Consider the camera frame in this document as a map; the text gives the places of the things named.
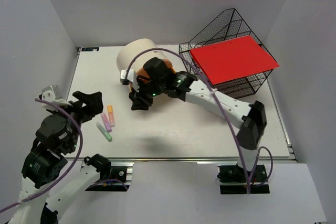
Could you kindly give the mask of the orange highlighter pen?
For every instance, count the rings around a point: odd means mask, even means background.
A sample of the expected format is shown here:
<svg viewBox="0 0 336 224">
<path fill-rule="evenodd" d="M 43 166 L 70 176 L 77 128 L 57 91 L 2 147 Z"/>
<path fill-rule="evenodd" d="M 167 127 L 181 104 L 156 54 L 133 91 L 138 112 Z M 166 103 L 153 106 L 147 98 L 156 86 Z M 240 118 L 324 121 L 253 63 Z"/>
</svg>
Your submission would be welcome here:
<svg viewBox="0 0 336 224">
<path fill-rule="evenodd" d="M 114 119 L 114 114 L 113 114 L 113 107 L 112 105 L 107 106 L 108 110 L 108 117 L 109 117 L 109 123 L 111 127 L 115 127 L 115 119 Z"/>
</svg>

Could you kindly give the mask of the pink highlighter pen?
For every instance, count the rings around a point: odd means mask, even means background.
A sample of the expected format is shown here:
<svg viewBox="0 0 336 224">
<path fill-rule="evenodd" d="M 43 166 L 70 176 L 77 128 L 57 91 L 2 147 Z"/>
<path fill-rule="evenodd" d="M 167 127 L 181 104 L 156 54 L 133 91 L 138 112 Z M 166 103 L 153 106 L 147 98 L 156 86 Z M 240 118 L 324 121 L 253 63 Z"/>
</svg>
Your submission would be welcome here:
<svg viewBox="0 0 336 224">
<path fill-rule="evenodd" d="M 105 114 L 105 113 L 101 113 L 100 116 L 101 116 L 101 119 L 102 119 L 102 121 L 103 121 L 103 123 L 104 123 L 105 130 L 106 130 L 107 132 L 111 132 L 111 131 L 112 131 L 112 128 L 111 128 L 110 122 L 109 122 L 109 120 L 108 120 L 106 114 Z"/>
</svg>

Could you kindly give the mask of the green highlighter pen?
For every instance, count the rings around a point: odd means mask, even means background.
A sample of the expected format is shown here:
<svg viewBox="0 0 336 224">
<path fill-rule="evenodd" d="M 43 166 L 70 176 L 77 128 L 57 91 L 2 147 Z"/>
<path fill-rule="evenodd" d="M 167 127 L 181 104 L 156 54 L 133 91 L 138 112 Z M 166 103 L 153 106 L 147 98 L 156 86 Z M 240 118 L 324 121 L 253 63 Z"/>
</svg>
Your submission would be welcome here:
<svg viewBox="0 0 336 224">
<path fill-rule="evenodd" d="M 112 142 L 112 136 L 106 131 L 106 129 L 99 122 L 96 122 L 96 127 L 108 142 Z"/>
</svg>

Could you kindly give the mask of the cream round drawer box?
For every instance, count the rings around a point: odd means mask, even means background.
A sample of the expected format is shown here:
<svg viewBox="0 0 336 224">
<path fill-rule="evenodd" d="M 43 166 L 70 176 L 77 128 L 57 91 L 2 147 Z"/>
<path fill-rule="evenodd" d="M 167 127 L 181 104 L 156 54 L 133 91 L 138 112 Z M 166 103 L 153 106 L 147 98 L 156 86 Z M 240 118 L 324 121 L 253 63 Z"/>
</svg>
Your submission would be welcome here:
<svg viewBox="0 0 336 224">
<path fill-rule="evenodd" d="M 158 46 L 152 40 L 143 38 L 133 41 L 121 49 L 117 56 L 118 70 L 120 72 L 126 70 L 137 54 L 151 48 L 155 48 L 155 50 L 144 53 L 133 63 L 131 69 L 133 69 L 137 75 L 149 78 L 147 72 L 143 69 L 143 66 L 147 61 L 154 57 L 163 60 L 167 67 L 173 69 L 172 63 L 168 58 L 160 50 L 157 50 Z"/>
</svg>

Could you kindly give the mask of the red paper folder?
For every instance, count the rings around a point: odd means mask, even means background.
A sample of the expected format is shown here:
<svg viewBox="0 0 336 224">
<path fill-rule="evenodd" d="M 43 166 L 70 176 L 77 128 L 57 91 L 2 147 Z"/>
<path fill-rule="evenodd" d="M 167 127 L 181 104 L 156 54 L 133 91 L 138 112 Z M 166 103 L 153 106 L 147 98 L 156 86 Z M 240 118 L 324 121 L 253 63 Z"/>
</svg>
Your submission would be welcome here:
<svg viewBox="0 0 336 224">
<path fill-rule="evenodd" d="M 213 85 L 279 67 L 250 35 L 193 48 L 190 54 Z"/>
</svg>

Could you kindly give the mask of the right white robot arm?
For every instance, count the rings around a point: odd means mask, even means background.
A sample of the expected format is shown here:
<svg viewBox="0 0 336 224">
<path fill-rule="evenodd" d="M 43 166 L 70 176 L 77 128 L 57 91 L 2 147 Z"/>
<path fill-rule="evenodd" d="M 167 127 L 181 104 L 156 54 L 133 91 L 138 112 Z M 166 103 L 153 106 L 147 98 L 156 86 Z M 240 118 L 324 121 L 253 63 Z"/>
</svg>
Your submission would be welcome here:
<svg viewBox="0 0 336 224">
<path fill-rule="evenodd" d="M 255 162 L 259 141 L 267 120 L 265 106 L 259 101 L 253 104 L 239 101 L 208 87 L 201 79 L 185 71 L 176 72 L 162 59 L 148 60 L 142 72 L 122 70 L 120 79 L 131 86 L 129 98 L 132 110 L 147 111 L 154 97 L 166 94 L 173 99 L 199 105 L 221 116 L 238 129 L 239 146 L 238 177 L 247 182 L 256 175 Z"/>
</svg>

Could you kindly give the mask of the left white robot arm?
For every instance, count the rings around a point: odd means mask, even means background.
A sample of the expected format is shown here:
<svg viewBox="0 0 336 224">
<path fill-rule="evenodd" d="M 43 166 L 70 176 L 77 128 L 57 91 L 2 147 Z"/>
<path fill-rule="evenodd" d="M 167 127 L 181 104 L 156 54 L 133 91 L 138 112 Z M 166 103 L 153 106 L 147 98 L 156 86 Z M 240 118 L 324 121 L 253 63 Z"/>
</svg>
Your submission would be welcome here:
<svg viewBox="0 0 336 224">
<path fill-rule="evenodd" d="M 16 211 L 9 223 L 58 223 L 75 199 L 95 182 L 110 178 L 111 163 L 100 154 L 85 158 L 85 166 L 77 177 L 55 197 L 49 191 L 68 172 L 65 156 L 81 153 L 81 126 L 103 111 L 102 93 L 73 93 L 76 102 L 66 101 L 54 87 L 45 89 L 35 100 L 50 112 L 36 131 L 30 153 L 22 168 L 22 187 Z"/>
</svg>

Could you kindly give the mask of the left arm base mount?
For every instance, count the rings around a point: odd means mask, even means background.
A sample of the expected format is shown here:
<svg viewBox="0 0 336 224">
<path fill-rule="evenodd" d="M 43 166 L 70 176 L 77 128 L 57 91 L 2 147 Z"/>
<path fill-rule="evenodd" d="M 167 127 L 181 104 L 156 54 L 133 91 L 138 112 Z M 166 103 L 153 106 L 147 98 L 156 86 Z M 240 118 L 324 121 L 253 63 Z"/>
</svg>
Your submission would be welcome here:
<svg viewBox="0 0 336 224">
<path fill-rule="evenodd" d="M 87 156 L 83 162 L 85 165 L 92 165 L 100 176 L 86 191 L 126 192 L 129 189 L 127 166 L 112 165 L 106 157 L 100 154 Z"/>
</svg>

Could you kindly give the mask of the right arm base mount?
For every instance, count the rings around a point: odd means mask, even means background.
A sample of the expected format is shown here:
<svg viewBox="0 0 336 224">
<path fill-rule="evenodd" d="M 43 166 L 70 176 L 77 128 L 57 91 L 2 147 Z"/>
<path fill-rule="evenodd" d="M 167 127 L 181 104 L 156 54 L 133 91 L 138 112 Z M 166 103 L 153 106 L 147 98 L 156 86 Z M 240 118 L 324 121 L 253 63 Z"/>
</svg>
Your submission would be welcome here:
<svg viewBox="0 0 336 224">
<path fill-rule="evenodd" d="M 257 165 L 250 182 L 251 194 L 269 194 L 270 189 L 267 182 L 264 165 Z M 217 179 L 221 195 L 243 195 L 247 194 L 247 182 L 244 171 L 237 165 L 218 166 Z"/>
</svg>

